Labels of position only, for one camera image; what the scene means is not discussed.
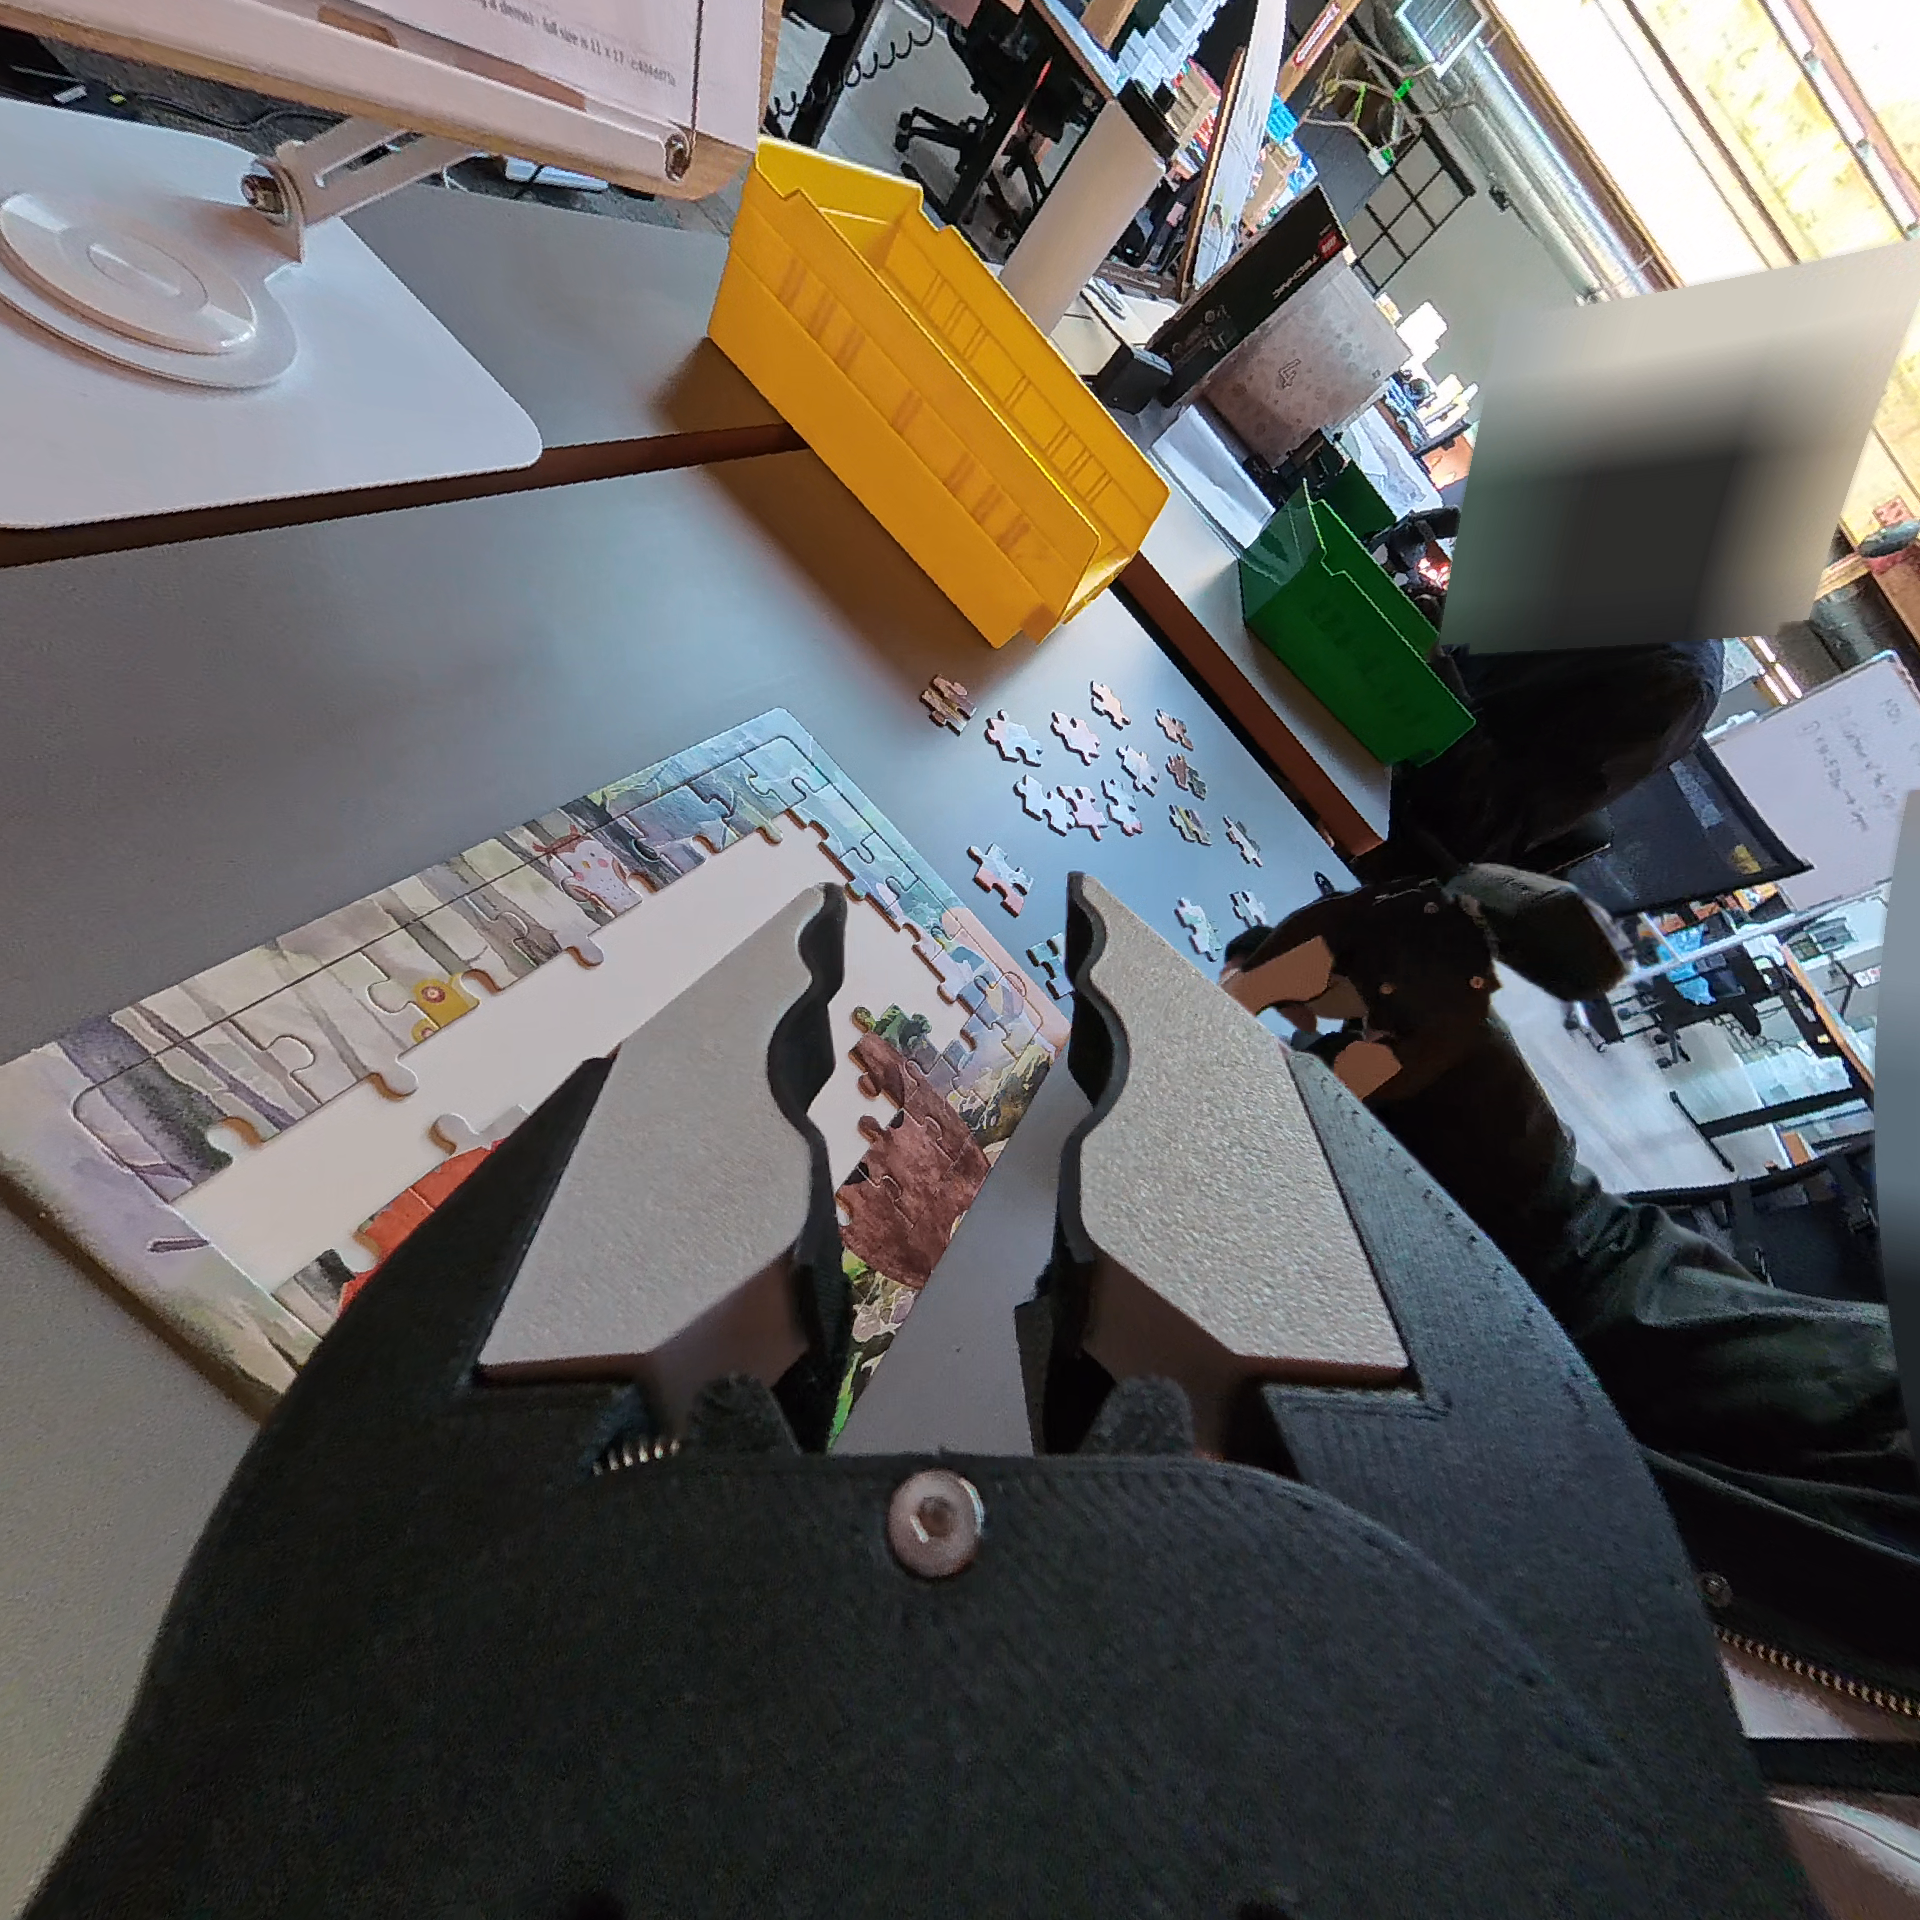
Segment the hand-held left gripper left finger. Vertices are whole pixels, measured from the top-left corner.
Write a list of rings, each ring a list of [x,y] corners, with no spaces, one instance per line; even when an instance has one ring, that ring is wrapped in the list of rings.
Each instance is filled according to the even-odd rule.
[[[477,1356],[503,1380],[626,1377],[684,1432],[751,1375],[824,1449],[848,1360],[833,1079],[848,898],[812,882],[617,1044]]]

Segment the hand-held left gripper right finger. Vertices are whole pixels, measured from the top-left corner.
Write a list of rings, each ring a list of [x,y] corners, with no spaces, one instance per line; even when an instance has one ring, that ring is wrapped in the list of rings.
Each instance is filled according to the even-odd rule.
[[[1077,1450],[1115,1384],[1176,1383],[1228,1454],[1269,1384],[1402,1394],[1411,1360],[1292,1055],[1090,873],[1067,877],[1087,1114],[1050,1261],[1018,1309],[1036,1447]]]

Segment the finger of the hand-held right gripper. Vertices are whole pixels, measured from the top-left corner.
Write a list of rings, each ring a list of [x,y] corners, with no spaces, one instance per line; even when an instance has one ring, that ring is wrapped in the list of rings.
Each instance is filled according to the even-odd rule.
[[[1360,993],[1322,937],[1249,927],[1223,956],[1221,990],[1251,1016],[1277,1015],[1295,1028],[1360,1018]]]
[[[1328,1066],[1359,1098],[1377,1096],[1403,1066],[1389,1039],[1365,1026],[1343,1026],[1314,1038],[1299,1038],[1299,1052]]]

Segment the jigsaw puzzle board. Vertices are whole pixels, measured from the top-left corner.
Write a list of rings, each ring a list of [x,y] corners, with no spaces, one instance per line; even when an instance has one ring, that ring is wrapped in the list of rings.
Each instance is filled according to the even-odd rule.
[[[1027,973],[785,710],[17,1055],[4,1186],[271,1400],[579,1062],[831,879],[842,1432],[1069,1022],[1061,942]]]

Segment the puzzle pieces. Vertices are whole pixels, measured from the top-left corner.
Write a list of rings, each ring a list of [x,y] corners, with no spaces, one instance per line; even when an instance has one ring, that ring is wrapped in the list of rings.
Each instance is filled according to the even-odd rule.
[[[964,735],[976,719],[976,700],[949,676],[932,676],[922,695],[928,719],[956,735]],[[1155,710],[1155,740],[1132,740],[1135,714],[1120,692],[1100,678],[1089,685],[1090,714],[1057,708],[1048,719],[1048,737],[1067,758],[1066,774],[1051,777],[1048,742],[1016,719],[1007,708],[989,713],[979,730],[1000,761],[1016,768],[1012,797],[1029,823],[1043,825],[1074,850],[1103,845],[1115,836],[1137,842],[1169,801],[1169,826],[1183,848],[1210,848],[1216,836],[1237,850],[1242,862],[1263,868],[1264,855],[1245,823],[1228,815],[1219,834],[1210,825],[1204,801],[1210,781],[1194,761],[1194,730],[1176,710]],[[1025,902],[1031,879],[1018,877],[1018,862],[1007,848],[989,842],[967,855],[980,890],[995,896],[1010,914]],[[1245,886],[1228,894],[1234,933],[1196,901],[1177,898],[1173,919],[1192,950],[1210,964],[1228,964],[1251,956],[1269,933],[1264,901]],[[1027,949],[1027,964],[1039,970],[1043,986],[1057,1000],[1073,996],[1066,969],[1066,934],[1051,934]]]

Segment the person's right forearm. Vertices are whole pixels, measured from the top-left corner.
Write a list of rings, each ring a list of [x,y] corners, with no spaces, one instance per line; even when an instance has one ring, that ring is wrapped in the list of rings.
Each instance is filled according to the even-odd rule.
[[[1889,1309],[1756,1279],[1665,1209],[1605,1191],[1491,1018],[1380,1125],[1569,1332],[1652,1450],[1915,1549],[1915,1457]]]

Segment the black office chair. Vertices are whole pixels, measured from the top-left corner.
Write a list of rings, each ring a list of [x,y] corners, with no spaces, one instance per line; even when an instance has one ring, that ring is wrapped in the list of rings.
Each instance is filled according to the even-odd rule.
[[[1792,879],[1792,853],[1711,745],[1696,745],[1603,810],[1601,842],[1565,877],[1616,919]]]

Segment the green plastic bin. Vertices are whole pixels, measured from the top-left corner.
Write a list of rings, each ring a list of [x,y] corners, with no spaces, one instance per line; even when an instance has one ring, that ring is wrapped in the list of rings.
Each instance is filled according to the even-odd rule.
[[[1240,553],[1253,636],[1387,765],[1449,751],[1472,713],[1429,655],[1434,623],[1305,486]]]
[[[1311,461],[1305,485],[1312,502],[1340,516],[1363,544],[1377,542],[1403,516],[1365,468],[1333,449]]]

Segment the white whiteboard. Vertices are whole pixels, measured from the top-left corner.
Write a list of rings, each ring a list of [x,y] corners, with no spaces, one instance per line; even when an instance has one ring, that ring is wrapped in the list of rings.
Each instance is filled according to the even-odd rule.
[[[1893,876],[1919,786],[1919,692],[1896,653],[1804,700],[1711,735],[1747,801],[1809,868],[1783,882],[1797,910],[1864,896]]]

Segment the clear plastic sleeve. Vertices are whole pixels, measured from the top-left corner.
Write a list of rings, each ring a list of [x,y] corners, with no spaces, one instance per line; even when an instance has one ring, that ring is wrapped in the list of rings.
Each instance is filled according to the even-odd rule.
[[[1256,544],[1275,514],[1237,444],[1202,405],[1171,415],[1147,455],[1237,550]]]

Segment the white patterned cardboard box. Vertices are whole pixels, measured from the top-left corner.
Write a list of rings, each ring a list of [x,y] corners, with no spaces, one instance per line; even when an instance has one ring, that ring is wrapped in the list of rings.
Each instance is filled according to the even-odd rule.
[[[1408,361],[1392,318],[1340,258],[1240,343],[1199,388],[1200,402],[1264,466],[1369,407]]]

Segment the person's black jacket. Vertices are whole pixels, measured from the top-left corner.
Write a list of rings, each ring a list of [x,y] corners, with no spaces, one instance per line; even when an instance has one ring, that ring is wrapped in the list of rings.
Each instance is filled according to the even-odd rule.
[[[1915,1725],[1915,1501],[1871,1511],[1839,1485],[1644,1461],[1695,1562],[1716,1637],[1751,1664]]]

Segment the black product box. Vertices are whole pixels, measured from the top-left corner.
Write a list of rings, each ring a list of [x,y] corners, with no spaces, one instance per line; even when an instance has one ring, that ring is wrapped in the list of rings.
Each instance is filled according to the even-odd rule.
[[[1160,405],[1183,402],[1346,245],[1323,186],[1307,186],[1155,330],[1147,350],[1169,362]]]

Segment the yellow plastic bin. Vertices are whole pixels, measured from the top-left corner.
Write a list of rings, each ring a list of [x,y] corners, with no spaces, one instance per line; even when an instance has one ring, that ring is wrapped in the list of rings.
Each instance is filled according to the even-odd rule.
[[[709,338],[993,646],[1128,568],[1169,482],[916,183],[765,136]]]

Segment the white water bottle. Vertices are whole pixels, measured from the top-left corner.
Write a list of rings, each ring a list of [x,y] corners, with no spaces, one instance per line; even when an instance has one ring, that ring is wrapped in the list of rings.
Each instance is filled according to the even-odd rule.
[[[1000,288],[1043,336],[1164,183],[1171,156],[1165,118],[1141,86],[1103,105],[1000,270]]]

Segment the person's pale trousers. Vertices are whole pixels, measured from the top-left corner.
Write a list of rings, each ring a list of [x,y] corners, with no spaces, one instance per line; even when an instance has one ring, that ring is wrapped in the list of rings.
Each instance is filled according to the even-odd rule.
[[[1731,1642],[1722,1642],[1719,1655],[1751,1737],[1919,1740],[1915,1718],[1855,1700]],[[1773,1785],[1770,1796],[1827,1914],[1919,1914],[1915,1793]]]

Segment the curved paper on stand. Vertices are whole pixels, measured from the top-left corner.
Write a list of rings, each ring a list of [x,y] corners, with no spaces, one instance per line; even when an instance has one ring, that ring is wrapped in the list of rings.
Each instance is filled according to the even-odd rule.
[[[1223,86],[1208,166],[1183,264],[1183,297],[1221,271],[1237,250],[1242,212],[1263,164],[1266,116],[1284,57],[1289,1],[1259,1]]]

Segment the white document holder stand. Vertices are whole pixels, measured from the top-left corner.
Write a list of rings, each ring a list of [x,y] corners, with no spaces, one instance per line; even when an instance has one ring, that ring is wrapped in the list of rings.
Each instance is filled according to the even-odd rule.
[[[290,238],[204,134],[4,100],[4,309],[207,415],[520,405],[345,221]]]

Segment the white paper sheet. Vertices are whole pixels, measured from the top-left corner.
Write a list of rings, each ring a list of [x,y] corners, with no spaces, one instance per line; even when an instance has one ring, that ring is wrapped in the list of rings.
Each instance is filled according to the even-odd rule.
[[[458,44],[665,127],[692,129],[705,7],[698,1],[367,1],[407,30]]]

